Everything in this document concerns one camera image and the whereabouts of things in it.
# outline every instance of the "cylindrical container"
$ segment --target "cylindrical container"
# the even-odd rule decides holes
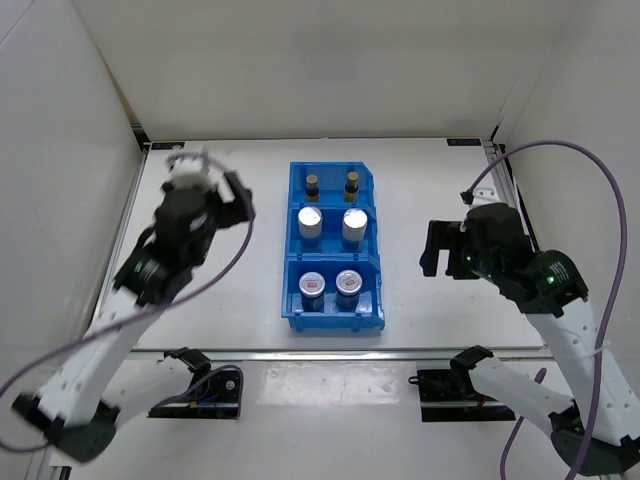
[[[349,172],[347,184],[344,186],[344,201],[355,202],[358,199],[358,182],[360,176],[356,172]]]
[[[367,214],[359,208],[350,208],[342,217],[342,247],[347,252],[359,252],[367,231]]]
[[[318,177],[316,175],[307,175],[306,187],[307,202],[320,201],[320,189],[318,188]]]
[[[304,207],[298,212],[298,231],[302,246],[306,249],[320,247],[322,236],[322,212],[316,207]]]
[[[353,270],[343,270],[336,277],[336,305],[343,310],[354,310],[360,300],[362,277]]]
[[[317,272],[307,272],[300,277],[302,308],[305,312],[319,312],[324,307],[324,277]]]

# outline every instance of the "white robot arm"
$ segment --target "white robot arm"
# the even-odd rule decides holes
[[[451,360],[451,377],[462,393],[492,397],[531,421],[572,466],[584,437],[595,371],[598,327],[587,287],[566,255],[533,250],[515,208],[487,200],[486,192],[474,193],[463,222],[429,224],[420,259],[423,273],[435,276],[439,251],[449,250],[447,275],[458,280],[484,278],[495,284],[540,333],[573,398],[516,373],[479,346]],[[605,348],[593,438],[579,473],[624,473],[640,462],[639,451],[640,400]]]
[[[223,202],[209,181],[205,154],[169,157],[170,181],[156,209],[155,223],[114,279],[116,292],[102,306],[85,337],[132,316],[117,331],[73,351],[35,394],[23,393],[13,409],[41,430],[48,442],[78,462],[88,462],[109,445],[117,429],[159,402],[194,389],[215,371],[197,350],[168,352],[133,378],[111,382],[140,336],[164,313],[205,261],[216,230],[253,218],[251,192],[226,172],[235,200]]]

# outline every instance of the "white wall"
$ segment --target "white wall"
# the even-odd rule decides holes
[[[0,381],[85,325],[139,158],[70,2],[0,3]],[[33,444],[14,396],[0,401],[0,434]],[[0,477],[28,463],[2,454]]]
[[[74,0],[152,139],[488,137],[577,0]]]
[[[616,175],[629,214],[629,257],[610,338],[640,391],[640,2],[589,0],[573,18],[529,99],[509,146],[540,138],[581,143]],[[618,252],[608,183],[574,152],[541,148],[512,159],[543,248],[575,259],[604,307]]]

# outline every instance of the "blue storage bin compartment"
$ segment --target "blue storage bin compartment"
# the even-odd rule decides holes
[[[358,197],[344,201],[344,186],[349,172],[357,172]],[[320,200],[306,201],[307,175],[318,177]],[[306,247],[298,230],[298,213],[313,206],[322,212],[320,246]],[[342,218],[349,208],[360,208],[367,214],[367,229],[358,252],[342,245]],[[345,329],[357,332],[363,328],[385,326],[382,306],[382,273],[378,252],[378,222],[373,200],[373,175],[362,162],[292,162],[289,172],[289,205],[282,288],[282,317],[291,328],[302,332],[307,328]],[[362,289],[354,309],[336,305],[336,277],[343,270],[355,270],[362,277]],[[300,293],[300,277],[318,272],[325,279],[324,307],[321,311],[304,311]]]
[[[358,199],[355,203],[344,201],[344,185],[347,174],[356,172],[360,177]],[[317,204],[368,205],[373,203],[373,175],[362,162],[292,162],[289,170],[289,204],[306,203],[307,175],[318,177],[320,201]]]
[[[306,206],[319,208],[322,212],[322,235],[320,245],[316,248],[309,248],[302,242],[302,236],[298,229],[298,213]],[[378,255],[378,225],[374,211],[370,208],[363,208],[367,214],[367,230],[364,235],[364,241],[358,252],[345,249],[342,245],[342,217],[344,212],[353,208],[351,204],[343,207],[328,206],[324,207],[321,202],[303,203],[296,207],[289,207],[287,218],[287,255],[297,255],[298,253],[309,255],[335,255],[335,254],[353,254],[371,256],[375,259],[380,258]]]
[[[342,310],[336,305],[336,277],[343,270],[355,270],[362,277],[362,289],[354,309]],[[325,280],[324,308],[318,312],[305,312],[302,294],[298,288],[300,277],[307,272],[318,272]],[[382,277],[374,264],[367,260],[315,257],[305,260],[290,258],[285,261],[282,311],[291,328],[302,332],[305,328],[384,328],[380,286]]]

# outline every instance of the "silver can lid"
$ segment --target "silver can lid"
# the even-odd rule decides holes
[[[318,272],[307,272],[300,277],[300,292],[307,298],[316,298],[324,293],[324,277]]]
[[[362,288],[362,277],[353,270],[343,270],[336,277],[336,288],[344,296],[357,295]]]
[[[347,230],[362,232],[367,229],[367,214],[359,208],[350,208],[344,212],[342,222]]]
[[[316,207],[304,207],[298,212],[300,235],[315,238],[322,233],[322,212]]]

